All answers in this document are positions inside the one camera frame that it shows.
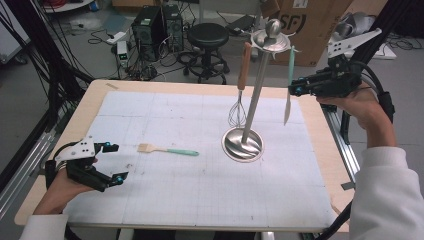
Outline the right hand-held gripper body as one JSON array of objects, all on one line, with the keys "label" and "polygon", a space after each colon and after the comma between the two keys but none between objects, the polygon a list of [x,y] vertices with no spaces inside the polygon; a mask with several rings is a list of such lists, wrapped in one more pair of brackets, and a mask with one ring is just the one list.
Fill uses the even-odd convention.
[{"label": "right hand-held gripper body", "polygon": [[362,44],[375,38],[381,29],[354,36],[351,38],[331,41],[328,44],[328,67],[325,75],[312,86],[312,94],[320,97],[345,97],[355,90],[362,82],[361,74],[365,64],[348,59],[346,52],[352,52]]}]

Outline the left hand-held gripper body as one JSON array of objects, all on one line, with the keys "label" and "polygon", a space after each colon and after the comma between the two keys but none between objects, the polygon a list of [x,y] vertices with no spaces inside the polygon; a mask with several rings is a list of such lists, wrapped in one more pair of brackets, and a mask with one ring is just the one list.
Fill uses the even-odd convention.
[{"label": "left hand-held gripper body", "polygon": [[95,143],[91,136],[78,142],[62,146],[54,155],[54,160],[65,165],[67,176],[77,183],[104,192],[111,187],[111,178],[96,170],[94,160],[102,152],[102,144]]}]

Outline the wooden spatula with mint handle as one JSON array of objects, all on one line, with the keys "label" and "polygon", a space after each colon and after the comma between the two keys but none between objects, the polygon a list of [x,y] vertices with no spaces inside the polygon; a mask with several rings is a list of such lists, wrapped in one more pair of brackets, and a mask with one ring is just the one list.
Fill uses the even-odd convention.
[{"label": "wooden spatula with mint handle", "polygon": [[291,46],[290,55],[289,55],[289,69],[288,69],[288,86],[287,86],[287,95],[286,95],[286,104],[285,104],[285,112],[284,112],[284,125],[287,124],[290,111],[291,111],[291,94],[288,87],[292,84],[293,80],[293,72],[294,72],[294,62],[295,62],[295,47]]}]

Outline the steel utensil stand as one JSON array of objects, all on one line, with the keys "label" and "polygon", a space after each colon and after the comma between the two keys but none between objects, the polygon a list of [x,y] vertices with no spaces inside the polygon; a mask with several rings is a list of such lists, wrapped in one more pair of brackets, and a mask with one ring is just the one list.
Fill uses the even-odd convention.
[{"label": "steel utensil stand", "polygon": [[276,54],[288,51],[293,46],[289,37],[281,32],[281,22],[271,19],[265,24],[265,28],[251,34],[251,51],[258,50],[263,53],[258,74],[256,77],[249,110],[246,113],[246,121],[242,127],[231,127],[221,140],[224,153],[232,160],[241,163],[250,163],[258,160],[264,153],[264,141],[259,133],[252,129],[252,123],[259,102],[265,70]]}]

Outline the whisk with wooden handle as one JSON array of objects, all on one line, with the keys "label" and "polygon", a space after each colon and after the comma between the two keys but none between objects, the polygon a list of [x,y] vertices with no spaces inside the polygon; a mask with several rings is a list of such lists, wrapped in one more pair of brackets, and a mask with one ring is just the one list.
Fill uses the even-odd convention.
[{"label": "whisk with wooden handle", "polygon": [[228,114],[228,123],[231,127],[242,127],[246,121],[246,113],[242,104],[242,95],[248,78],[250,57],[251,44],[249,42],[245,42],[243,46],[241,67],[237,82],[237,101],[233,104]]}]

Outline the wooden spatula teal handle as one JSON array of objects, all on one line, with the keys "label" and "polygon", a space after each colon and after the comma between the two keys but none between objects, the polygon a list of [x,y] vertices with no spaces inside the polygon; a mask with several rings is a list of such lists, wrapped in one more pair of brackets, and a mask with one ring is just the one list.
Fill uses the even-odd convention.
[{"label": "wooden spatula teal handle", "polygon": [[188,156],[199,155],[199,152],[193,151],[193,150],[162,148],[162,147],[158,147],[153,144],[147,144],[147,143],[139,144],[137,147],[137,151],[143,152],[143,153],[152,153],[154,151],[160,151],[160,152],[168,152],[168,153],[188,155]]}]

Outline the person's right hand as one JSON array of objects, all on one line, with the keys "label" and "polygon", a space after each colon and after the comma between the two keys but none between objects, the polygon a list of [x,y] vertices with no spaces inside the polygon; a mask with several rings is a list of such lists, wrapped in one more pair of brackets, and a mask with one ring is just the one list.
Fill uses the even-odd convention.
[{"label": "person's right hand", "polygon": [[347,97],[317,97],[322,104],[335,105],[357,118],[367,133],[376,136],[393,135],[393,126],[371,88],[362,85]]}]

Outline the person's left hand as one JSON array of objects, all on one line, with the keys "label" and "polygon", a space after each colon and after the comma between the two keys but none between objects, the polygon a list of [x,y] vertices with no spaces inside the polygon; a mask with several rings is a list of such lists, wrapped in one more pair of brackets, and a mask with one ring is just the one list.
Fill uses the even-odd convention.
[{"label": "person's left hand", "polygon": [[34,214],[60,214],[68,202],[77,195],[88,191],[92,191],[92,188],[70,179],[67,171],[61,169],[34,210]]}]

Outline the large cardboard box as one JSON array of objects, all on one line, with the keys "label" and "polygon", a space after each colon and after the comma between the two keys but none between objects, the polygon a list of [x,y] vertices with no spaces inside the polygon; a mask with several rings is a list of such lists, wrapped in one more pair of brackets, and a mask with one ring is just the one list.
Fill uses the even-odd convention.
[{"label": "large cardboard box", "polygon": [[263,18],[278,19],[281,32],[298,50],[297,66],[316,66],[353,0],[262,0]]}]

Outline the white flat board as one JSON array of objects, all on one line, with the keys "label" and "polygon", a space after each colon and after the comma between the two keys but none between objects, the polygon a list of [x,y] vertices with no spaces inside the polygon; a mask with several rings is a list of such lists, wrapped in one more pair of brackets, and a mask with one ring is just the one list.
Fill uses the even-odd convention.
[{"label": "white flat board", "polygon": [[383,43],[373,55],[373,59],[394,60],[396,58],[397,55],[392,51],[387,43]]}]

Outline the grey crumpled bag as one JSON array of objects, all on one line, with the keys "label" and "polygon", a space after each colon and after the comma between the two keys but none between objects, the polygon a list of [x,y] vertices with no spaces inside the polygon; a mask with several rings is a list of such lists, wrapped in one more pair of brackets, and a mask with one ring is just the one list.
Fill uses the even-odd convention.
[{"label": "grey crumpled bag", "polygon": [[347,13],[337,24],[335,32],[343,39],[367,32],[375,22],[375,17],[364,12]]}]

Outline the white grid mat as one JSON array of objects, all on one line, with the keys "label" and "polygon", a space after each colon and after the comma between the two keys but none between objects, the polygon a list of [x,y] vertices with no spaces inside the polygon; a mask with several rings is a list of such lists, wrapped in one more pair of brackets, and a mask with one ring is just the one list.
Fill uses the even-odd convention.
[{"label": "white grid mat", "polygon": [[[97,169],[127,172],[120,186],[88,192],[65,211],[75,225],[194,229],[321,230],[334,219],[297,101],[284,125],[283,98],[261,98],[253,128],[264,141],[256,161],[223,151],[233,96],[108,93],[88,134],[119,145],[100,154]],[[138,152],[139,144],[199,152]]]}]

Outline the black flat device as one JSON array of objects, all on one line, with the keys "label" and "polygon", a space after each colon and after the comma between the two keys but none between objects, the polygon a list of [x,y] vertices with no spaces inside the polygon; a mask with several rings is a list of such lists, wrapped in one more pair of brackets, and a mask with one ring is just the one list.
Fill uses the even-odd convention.
[{"label": "black flat device", "polygon": [[244,15],[226,26],[226,29],[233,35],[239,35],[251,29],[255,18],[250,15]]}]

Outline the small white device green display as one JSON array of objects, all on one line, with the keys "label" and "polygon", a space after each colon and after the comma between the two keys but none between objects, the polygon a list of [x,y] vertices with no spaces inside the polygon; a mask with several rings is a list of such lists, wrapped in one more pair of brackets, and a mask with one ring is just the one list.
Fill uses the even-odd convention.
[{"label": "small white device green display", "polygon": [[126,41],[117,42],[117,57],[121,66],[126,66],[128,63],[128,46]]}]

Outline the black round stool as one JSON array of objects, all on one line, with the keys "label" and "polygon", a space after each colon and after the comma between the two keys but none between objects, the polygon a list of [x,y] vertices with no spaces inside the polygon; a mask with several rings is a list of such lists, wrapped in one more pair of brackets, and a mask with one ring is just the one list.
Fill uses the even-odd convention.
[{"label": "black round stool", "polygon": [[183,74],[193,74],[197,82],[213,77],[221,77],[222,85],[227,83],[226,74],[230,72],[227,62],[219,52],[229,40],[225,27],[217,23],[200,23],[191,27],[187,32],[187,40],[200,49],[199,52],[183,52],[177,60],[183,65]]}]

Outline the white power strip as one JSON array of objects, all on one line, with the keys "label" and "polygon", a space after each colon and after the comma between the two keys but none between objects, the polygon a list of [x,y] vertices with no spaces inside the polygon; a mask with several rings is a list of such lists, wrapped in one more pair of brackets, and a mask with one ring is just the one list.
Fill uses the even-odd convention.
[{"label": "white power strip", "polygon": [[118,32],[109,39],[106,40],[108,44],[115,44],[117,41],[120,41],[123,37],[126,36],[125,32]]}]

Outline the large black computer tower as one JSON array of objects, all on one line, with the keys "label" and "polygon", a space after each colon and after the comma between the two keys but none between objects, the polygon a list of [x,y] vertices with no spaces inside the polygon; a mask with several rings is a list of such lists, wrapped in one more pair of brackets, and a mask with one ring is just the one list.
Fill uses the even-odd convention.
[{"label": "large black computer tower", "polygon": [[166,38],[162,8],[143,6],[131,27],[140,57],[145,61],[157,61],[159,45]]}]

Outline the white panel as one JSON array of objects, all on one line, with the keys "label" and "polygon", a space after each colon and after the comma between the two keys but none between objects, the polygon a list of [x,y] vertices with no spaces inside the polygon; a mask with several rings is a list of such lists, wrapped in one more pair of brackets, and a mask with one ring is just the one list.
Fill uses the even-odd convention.
[{"label": "white panel", "polygon": [[6,26],[11,30],[15,30],[26,43],[30,42],[29,37],[9,7],[3,0],[0,0],[0,64],[7,64],[22,49]]}]

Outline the narrow black computer tower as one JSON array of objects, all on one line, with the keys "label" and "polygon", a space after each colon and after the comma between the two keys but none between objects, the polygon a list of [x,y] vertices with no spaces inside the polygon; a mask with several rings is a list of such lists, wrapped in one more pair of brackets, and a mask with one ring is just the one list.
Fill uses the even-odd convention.
[{"label": "narrow black computer tower", "polygon": [[165,5],[163,8],[168,47],[173,52],[183,50],[183,22],[179,8],[175,4]]}]

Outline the white round table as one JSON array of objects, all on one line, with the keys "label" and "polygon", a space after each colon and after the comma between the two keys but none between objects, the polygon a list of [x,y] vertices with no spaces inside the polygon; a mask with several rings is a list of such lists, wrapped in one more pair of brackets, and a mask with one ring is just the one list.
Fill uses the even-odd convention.
[{"label": "white round table", "polygon": [[94,0],[82,0],[81,2],[67,2],[64,5],[58,6],[58,7],[45,6],[44,9],[47,13],[66,12],[66,11],[71,11],[71,10],[79,9],[82,7],[86,7],[93,1]]}]

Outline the aluminium rail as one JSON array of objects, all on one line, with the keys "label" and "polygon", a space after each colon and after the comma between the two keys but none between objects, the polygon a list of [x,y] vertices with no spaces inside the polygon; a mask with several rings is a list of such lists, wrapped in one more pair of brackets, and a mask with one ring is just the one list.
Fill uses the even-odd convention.
[{"label": "aluminium rail", "polygon": [[55,133],[43,132],[29,144],[29,151],[21,157],[22,162],[12,175],[5,188],[0,191],[0,221],[5,217],[10,207],[14,204],[19,192],[37,169],[39,163],[45,158],[51,144],[55,140]]},{"label": "aluminium rail", "polygon": [[333,105],[322,104],[321,108],[350,178],[348,186],[353,188],[360,167],[349,140],[351,115]]}]

